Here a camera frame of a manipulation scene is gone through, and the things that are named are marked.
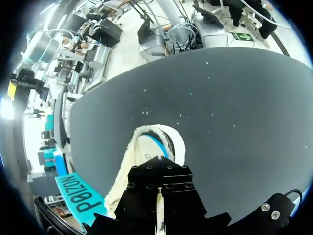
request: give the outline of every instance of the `screw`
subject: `screw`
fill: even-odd
[[[134,187],[135,187],[135,183],[128,183],[128,184],[127,184],[127,187],[128,187],[128,188],[134,188]]]
[[[165,187],[166,187],[166,189],[173,189],[173,188],[174,188],[173,185],[167,185],[167,186],[165,186]]]
[[[187,183],[187,184],[185,184],[185,187],[186,187],[186,188],[192,188],[192,183]]]
[[[264,212],[268,212],[270,209],[270,205],[269,203],[263,203],[262,206],[261,206],[261,210],[264,211]]]
[[[153,189],[153,185],[147,185],[146,188],[147,189]]]
[[[273,211],[272,212],[272,215],[271,215],[271,218],[272,220],[277,220],[280,216],[280,212],[279,211]]]

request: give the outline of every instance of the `dark gray table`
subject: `dark gray table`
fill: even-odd
[[[304,190],[312,174],[312,71],[266,50],[203,49],[145,64],[86,94],[70,116],[75,168],[103,196],[134,129],[147,124],[184,138],[207,216],[229,212],[234,222],[274,193]]]

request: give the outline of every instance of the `chair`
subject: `chair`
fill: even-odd
[[[243,8],[243,14],[241,16],[240,19],[240,25],[241,27],[246,27],[246,25],[250,25],[252,27],[254,27],[255,29],[257,29],[257,19],[255,18],[255,13],[251,12],[251,10],[247,7]]]

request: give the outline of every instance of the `white towel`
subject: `white towel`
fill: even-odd
[[[145,133],[153,132],[159,137],[164,145],[169,159],[175,161],[179,165],[184,164],[185,145],[180,134],[173,128],[163,125],[141,126],[134,131],[133,137],[127,146],[121,168],[116,177],[115,183],[110,192],[105,197],[105,207],[108,211],[107,217],[115,218],[116,207],[125,191],[128,183],[127,175],[134,165],[141,165],[155,156],[155,153],[145,153],[144,146],[140,146],[138,139]],[[173,145],[175,156],[171,151],[171,143],[164,132],[170,137]],[[164,234],[164,204],[163,197],[159,195],[157,200],[157,228],[156,234]]]

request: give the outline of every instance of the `blue sign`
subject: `blue sign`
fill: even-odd
[[[93,190],[77,173],[55,177],[63,199],[79,223],[93,224],[94,213],[106,215],[104,198]]]

